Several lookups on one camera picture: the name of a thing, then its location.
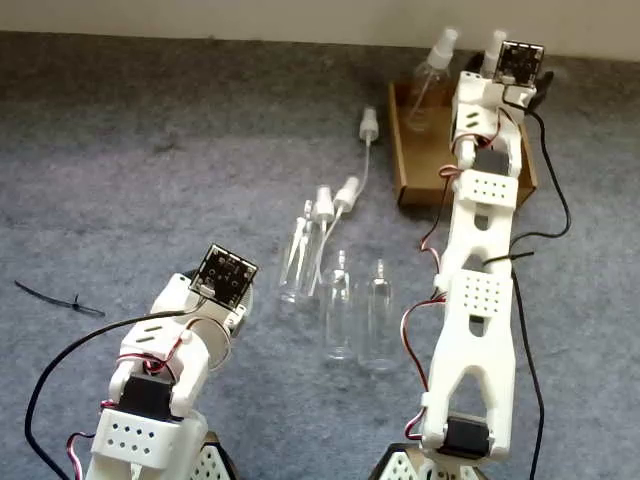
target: cardboard tray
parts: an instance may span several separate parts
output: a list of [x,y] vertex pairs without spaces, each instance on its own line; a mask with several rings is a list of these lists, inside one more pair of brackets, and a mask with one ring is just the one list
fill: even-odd
[[[404,104],[408,87],[389,85],[389,115],[393,142],[394,191],[398,205],[439,205],[444,181],[438,176],[440,167],[457,164],[449,151],[451,129],[451,104],[434,110],[434,122],[427,133],[416,133],[400,118],[399,106]],[[533,166],[533,156],[526,130],[522,131],[522,171],[519,177],[518,206],[536,190],[538,179]],[[451,190],[446,203],[452,201]]]

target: white spray nozzle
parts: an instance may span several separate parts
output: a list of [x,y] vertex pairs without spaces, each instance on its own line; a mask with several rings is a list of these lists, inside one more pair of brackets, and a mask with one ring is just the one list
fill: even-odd
[[442,70],[449,66],[453,50],[458,39],[458,31],[454,28],[445,28],[440,38],[433,46],[427,57],[427,63],[431,67]]
[[335,207],[342,209],[344,213],[349,213],[358,198],[359,185],[360,180],[358,180],[358,177],[347,178],[345,184],[336,193],[336,198],[333,199]]
[[496,65],[498,65],[498,57],[500,56],[500,50],[502,50],[502,42],[507,39],[507,32],[503,30],[495,30],[493,32],[493,38],[491,43],[484,51],[484,60],[482,61],[482,76],[485,78],[493,78],[493,74],[496,71]]
[[316,203],[313,205],[313,213],[311,214],[313,221],[318,223],[332,222],[334,215],[331,187],[320,185],[316,191]]

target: white robotic arm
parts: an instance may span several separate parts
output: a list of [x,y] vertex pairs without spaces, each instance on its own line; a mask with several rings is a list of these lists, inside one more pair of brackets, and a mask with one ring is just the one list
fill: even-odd
[[232,478],[224,452],[206,445],[207,421],[193,403],[251,309],[256,270],[214,245],[193,281],[172,276],[151,313],[198,308],[139,322],[122,341],[88,480]]
[[[449,240],[434,279],[438,298],[446,299],[445,315],[431,360],[429,390],[421,399],[421,467],[414,468],[406,448],[396,445],[371,479],[476,480],[483,477],[474,467],[488,460],[503,461],[509,453],[515,382],[509,249],[524,118],[523,111],[512,105],[526,108],[534,98],[541,59],[542,47],[504,42],[494,78],[460,74],[450,145],[458,175],[452,184]],[[474,168],[480,148],[505,154],[505,170],[489,173]],[[476,217],[483,217],[486,228],[477,226],[483,222],[476,222]],[[465,268],[471,256],[479,258],[482,268]],[[472,328],[473,323],[481,324],[481,330]],[[486,407],[483,417],[450,409],[466,375],[480,385]]]

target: floor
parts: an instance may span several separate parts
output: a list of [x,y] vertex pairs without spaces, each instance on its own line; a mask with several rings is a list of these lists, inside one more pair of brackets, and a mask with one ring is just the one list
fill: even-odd
[[[2,478],[53,478],[22,434],[44,366],[105,321],[143,314],[211,242],[261,267],[255,309],[198,402],[243,478],[367,478],[417,410],[417,375],[406,359],[385,376],[324,364],[314,313],[280,307],[274,279],[278,251],[315,185],[337,188],[360,172],[358,116],[374,104],[382,135],[370,183],[331,249],[345,247],[358,272],[385,258],[399,311],[424,298],[434,272],[415,245],[433,212],[394,203],[385,108],[386,82],[423,54],[0,34]],[[547,405],[539,478],[631,478],[640,441],[640,64],[548,57],[545,66],[557,78],[541,114],[574,225],[562,240],[531,240],[536,255],[518,264]],[[562,224],[537,165],[540,188],[515,231]],[[59,298],[79,294],[107,317],[40,302],[15,279]],[[414,318],[427,363],[440,325],[440,312]],[[503,480],[528,475],[538,420],[513,325],[512,453],[485,469]],[[95,428],[124,333],[82,348],[45,387],[36,435],[68,472],[64,442]],[[86,464],[88,445],[78,450]]]

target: plastic bottle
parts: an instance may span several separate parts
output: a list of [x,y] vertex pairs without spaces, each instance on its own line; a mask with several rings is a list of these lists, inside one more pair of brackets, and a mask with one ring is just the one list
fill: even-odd
[[458,32],[446,28],[427,59],[415,69],[405,116],[405,123],[414,131],[427,131],[433,109],[445,103],[443,96],[450,87],[449,62],[457,39]]
[[361,334],[358,362],[362,366],[383,372],[397,365],[400,336],[393,317],[391,282],[382,259],[367,285],[366,321]]
[[305,202],[303,214],[296,218],[283,251],[278,289],[280,298],[286,302],[295,303],[306,297],[311,285],[318,246],[318,228],[311,219],[312,205],[311,200]]
[[322,275],[320,297],[320,323],[322,349],[330,360],[348,360],[353,351],[353,286],[347,271],[346,253],[338,252],[334,267]]

